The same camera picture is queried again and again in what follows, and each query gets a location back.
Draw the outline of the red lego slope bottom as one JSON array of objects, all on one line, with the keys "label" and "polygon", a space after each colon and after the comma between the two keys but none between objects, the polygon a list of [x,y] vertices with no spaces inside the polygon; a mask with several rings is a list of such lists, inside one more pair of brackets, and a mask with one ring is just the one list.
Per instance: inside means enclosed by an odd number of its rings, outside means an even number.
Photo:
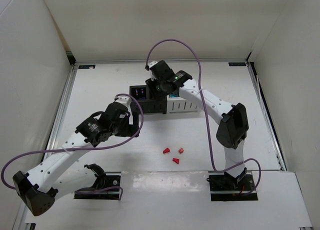
[{"label": "red lego slope bottom", "polygon": [[179,158],[173,158],[172,161],[175,162],[176,164],[180,163],[180,159]]}]

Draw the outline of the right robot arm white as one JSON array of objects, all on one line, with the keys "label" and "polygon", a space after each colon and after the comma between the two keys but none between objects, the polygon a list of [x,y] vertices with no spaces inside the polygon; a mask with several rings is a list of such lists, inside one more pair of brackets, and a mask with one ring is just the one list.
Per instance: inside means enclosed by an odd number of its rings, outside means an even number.
[{"label": "right robot arm white", "polygon": [[150,78],[145,81],[154,98],[160,99],[178,92],[179,97],[203,110],[218,125],[217,141],[224,148],[225,169],[222,171],[235,185],[246,175],[244,143],[249,130],[246,107],[226,102],[199,88],[197,81],[183,70],[174,72],[164,61],[145,66]]}]

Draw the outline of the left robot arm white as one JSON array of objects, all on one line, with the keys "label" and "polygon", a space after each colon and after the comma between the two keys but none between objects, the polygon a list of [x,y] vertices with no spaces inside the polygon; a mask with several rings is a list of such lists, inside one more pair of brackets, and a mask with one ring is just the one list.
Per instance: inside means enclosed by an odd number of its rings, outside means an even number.
[{"label": "left robot arm white", "polygon": [[93,113],[78,125],[60,151],[27,172],[18,171],[13,176],[18,196],[35,217],[44,214],[67,194],[94,195],[116,188],[108,186],[108,176],[95,163],[76,170],[70,167],[110,137],[138,135],[138,117],[134,117],[133,124],[129,123],[131,101],[127,96],[119,96],[105,111]]}]

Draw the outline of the black double bin container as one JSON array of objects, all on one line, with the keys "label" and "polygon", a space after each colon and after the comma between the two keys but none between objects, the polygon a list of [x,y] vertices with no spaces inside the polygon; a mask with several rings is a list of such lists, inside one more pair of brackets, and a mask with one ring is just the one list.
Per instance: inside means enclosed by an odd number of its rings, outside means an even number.
[{"label": "black double bin container", "polygon": [[[147,85],[131,85],[129,94],[134,97],[144,114],[166,114],[167,113],[167,98],[157,100],[152,98],[151,92]],[[145,97],[145,100],[139,100],[140,97]]]}]

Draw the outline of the white double bin container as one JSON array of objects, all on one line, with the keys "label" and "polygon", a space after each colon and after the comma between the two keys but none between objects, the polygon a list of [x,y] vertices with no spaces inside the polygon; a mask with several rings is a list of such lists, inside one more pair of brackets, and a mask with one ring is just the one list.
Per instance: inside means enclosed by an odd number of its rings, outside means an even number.
[{"label": "white double bin container", "polygon": [[175,113],[198,113],[200,108],[189,100],[179,97],[176,94],[167,96],[167,114]]}]

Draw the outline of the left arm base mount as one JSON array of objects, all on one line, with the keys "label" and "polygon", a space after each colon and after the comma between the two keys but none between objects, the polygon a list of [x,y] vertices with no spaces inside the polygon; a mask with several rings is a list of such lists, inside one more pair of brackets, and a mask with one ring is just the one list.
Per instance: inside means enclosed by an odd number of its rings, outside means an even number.
[{"label": "left arm base mount", "polygon": [[122,199],[121,173],[105,172],[97,164],[86,164],[84,167],[94,173],[96,180],[92,186],[77,190],[73,195],[74,199],[117,201]]}]

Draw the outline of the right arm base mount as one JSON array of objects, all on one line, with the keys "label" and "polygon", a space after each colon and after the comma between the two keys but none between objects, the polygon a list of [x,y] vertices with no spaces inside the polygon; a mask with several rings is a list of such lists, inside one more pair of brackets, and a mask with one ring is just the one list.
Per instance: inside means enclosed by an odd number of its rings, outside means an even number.
[{"label": "right arm base mount", "polygon": [[247,173],[239,183],[234,183],[231,178],[223,173],[208,172],[206,181],[209,183],[210,200],[212,202],[241,202],[257,201],[258,194],[255,181],[251,172]]}]

